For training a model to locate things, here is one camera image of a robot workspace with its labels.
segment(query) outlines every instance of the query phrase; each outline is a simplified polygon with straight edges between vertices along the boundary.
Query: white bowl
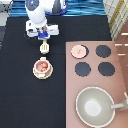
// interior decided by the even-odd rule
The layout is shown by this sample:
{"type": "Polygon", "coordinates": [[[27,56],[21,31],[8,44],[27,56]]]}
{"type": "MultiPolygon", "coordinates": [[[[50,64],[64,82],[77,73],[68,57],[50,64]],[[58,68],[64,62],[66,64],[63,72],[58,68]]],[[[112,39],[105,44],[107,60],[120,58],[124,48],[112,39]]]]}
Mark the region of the white bowl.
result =
{"type": "Polygon", "coordinates": [[[87,87],[76,98],[76,111],[80,119],[94,128],[109,125],[115,116],[112,97],[99,87],[87,87]]]}

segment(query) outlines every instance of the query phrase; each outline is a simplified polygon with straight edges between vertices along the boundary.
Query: white robot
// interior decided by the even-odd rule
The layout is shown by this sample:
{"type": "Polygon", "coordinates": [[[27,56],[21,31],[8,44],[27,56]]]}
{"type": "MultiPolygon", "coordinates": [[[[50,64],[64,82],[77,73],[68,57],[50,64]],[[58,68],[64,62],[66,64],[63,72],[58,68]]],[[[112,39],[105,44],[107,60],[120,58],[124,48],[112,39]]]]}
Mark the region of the white robot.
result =
{"type": "Polygon", "coordinates": [[[43,40],[40,51],[49,52],[47,39],[50,35],[58,35],[58,25],[48,25],[45,12],[58,14],[66,8],[64,0],[26,0],[25,8],[30,20],[26,22],[26,34],[29,37],[38,37],[43,40]]]}

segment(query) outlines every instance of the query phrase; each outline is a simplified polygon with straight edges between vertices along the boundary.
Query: round black pad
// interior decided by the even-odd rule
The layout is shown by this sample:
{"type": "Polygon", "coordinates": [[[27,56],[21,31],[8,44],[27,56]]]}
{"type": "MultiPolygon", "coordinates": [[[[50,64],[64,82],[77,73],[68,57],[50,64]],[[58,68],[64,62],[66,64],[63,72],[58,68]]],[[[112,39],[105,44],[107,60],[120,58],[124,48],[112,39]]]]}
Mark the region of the round black pad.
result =
{"type": "Polygon", "coordinates": [[[96,48],[96,54],[100,57],[106,58],[111,55],[111,49],[106,45],[99,45],[96,48]]]}
{"type": "Polygon", "coordinates": [[[103,76],[112,76],[115,72],[114,66],[109,62],[100,63],[98,70],[103,76]]]}
{"type": "Polygon", "coordinates": [[[84,45],[81,45],[81,46],[85,47],[85,49],[86,49],[86,55],[84,56],[84,57],[86,57],[89,54],[89,49],[84,45]]]}
{"type": "Polygon", "coordinates": [[[86,62],[79,62],[75,66],[75,72],[79,76],[82,76],[82,77],[87,76],[89,75],[90,71],[91,71],[91,68],[89,64],[87,64],[86,62]]]}

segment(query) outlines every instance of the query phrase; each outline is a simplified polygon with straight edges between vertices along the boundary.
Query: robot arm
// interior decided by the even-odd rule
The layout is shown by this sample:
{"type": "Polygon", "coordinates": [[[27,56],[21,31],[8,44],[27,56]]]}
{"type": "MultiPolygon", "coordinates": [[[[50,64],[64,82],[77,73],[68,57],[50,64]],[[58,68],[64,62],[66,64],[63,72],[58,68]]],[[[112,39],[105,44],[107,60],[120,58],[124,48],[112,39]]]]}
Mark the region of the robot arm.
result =
{"type": "Polygon", "coordinates": [[[29,37],[38,36],[39,33],[47,32],[49,39],[50,35],[58,35],[58,25],[47,25],[47,19],[45,12],[57,14],[62,11],[65,6],[64,0],[26,0],[25,8],[29,17],[29,21],[26,22],[26,31],[29,37]]]}

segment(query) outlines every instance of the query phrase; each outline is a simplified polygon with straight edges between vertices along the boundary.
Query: small plate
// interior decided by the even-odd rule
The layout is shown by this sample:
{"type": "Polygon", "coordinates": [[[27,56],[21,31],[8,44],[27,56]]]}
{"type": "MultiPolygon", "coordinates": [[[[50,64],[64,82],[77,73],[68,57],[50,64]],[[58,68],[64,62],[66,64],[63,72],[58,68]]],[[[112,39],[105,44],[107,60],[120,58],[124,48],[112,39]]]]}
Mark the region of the small plate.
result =
{"type": "Polygon", "coordinates": [[[82,45],[75,45],[71,50],[71,54],[73,57],[75,57],[77,59],[83,58],[87,54],[86,47],[84,47],[82,45]]]}

